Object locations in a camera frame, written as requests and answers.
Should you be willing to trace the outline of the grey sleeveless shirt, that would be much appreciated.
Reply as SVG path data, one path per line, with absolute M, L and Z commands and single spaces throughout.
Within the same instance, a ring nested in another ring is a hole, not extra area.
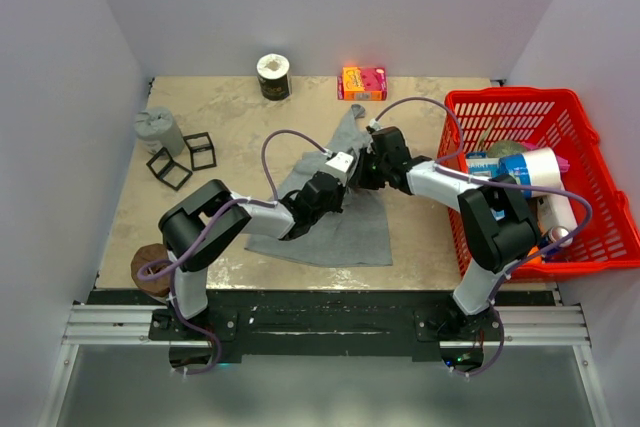
M 352 104 L 334 131 L 328 148 L 354 155 L 357 148 L 364 147 L 369 137 L 359 129 L 356 121 L 363 118 L 365 113 L 363 106 Z M 323 160 L 319 151 L 304 153 L 278 186 L 279 197 L 282 199 L 284 194 L 301 188 L 320 168 Z M 392 265 L 387 214 L 378 194 L 349 187 L 342 209 L 342 213 L 324 215 L 306 235 L 298 239 L 279 241 L 263 235 L 252 235 L 245 249 L 319 267 Z

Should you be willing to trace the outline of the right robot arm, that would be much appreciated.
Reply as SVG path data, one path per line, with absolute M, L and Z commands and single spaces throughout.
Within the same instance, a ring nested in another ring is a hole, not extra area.
M 369 128 L 368 132 L 371 141 L 361 150 L 353 186 L 391 187 L 460 214 L 471 261 L 453 291 L 457 308 L 446 314 L 445 326 L 452 337 L 469 339 L 480 329 L 479 314 L 490 306 L 499 279 L 541 240 L 527 200 L 508 175 L 490 185 L 478 185 L 466 177 L 456 178 L 452 170 L 429 157 L 413 157 L 396 127 Z

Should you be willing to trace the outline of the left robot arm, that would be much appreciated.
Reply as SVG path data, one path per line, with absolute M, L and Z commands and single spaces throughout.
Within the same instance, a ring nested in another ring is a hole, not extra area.
M 207 272 L 241 234 L 291 241 L 306 235 L 327 213 L 340 213 L 345 173 L 318 171 L 302 188 L 278 201 L 258 201 L 212 180 L 167 211 L 158 224 L 176 267 L 172 300 L 173 329 L 185 339 L 200 337 L 207 327 Z

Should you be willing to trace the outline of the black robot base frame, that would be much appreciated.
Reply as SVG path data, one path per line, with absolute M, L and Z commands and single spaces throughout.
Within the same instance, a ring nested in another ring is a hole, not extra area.
M 439 361 L 446 344 L 473 361 L 504 337 L 498 315 L 466 317 L 446 291 L 210 290 L 208 308 L 182 324 L 173 308 L 156 309 L 153 341 L 171 344 L 175 366 L 204 363 L 213 333 L 223 363 L 249 355 L 409 357 Z

